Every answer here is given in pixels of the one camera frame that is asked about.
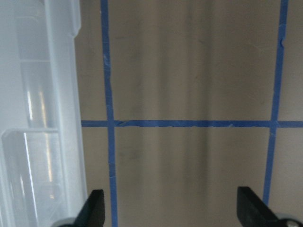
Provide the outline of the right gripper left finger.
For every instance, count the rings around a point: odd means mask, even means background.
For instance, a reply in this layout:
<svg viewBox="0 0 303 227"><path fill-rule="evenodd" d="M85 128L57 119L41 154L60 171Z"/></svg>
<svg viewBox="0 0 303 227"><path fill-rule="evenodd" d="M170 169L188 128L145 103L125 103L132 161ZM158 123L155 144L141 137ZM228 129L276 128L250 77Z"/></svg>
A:
<svg viewBox="0 0 303 227"><path fill-rule="evenodd" d="M74 221L75 227L103 227L105 201L102 189L93 190Z"/></svg>

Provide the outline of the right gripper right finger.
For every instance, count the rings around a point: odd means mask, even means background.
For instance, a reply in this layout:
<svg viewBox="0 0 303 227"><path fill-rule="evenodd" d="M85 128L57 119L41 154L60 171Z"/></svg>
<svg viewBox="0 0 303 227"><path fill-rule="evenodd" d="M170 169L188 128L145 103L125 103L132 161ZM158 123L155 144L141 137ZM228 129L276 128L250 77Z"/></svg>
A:
<svg viewBox="0 0 303 227"><path fill-rule="evenodd" d="M282 227L284 224L247 186L237 189L236 213L243 227Z"/></svg>

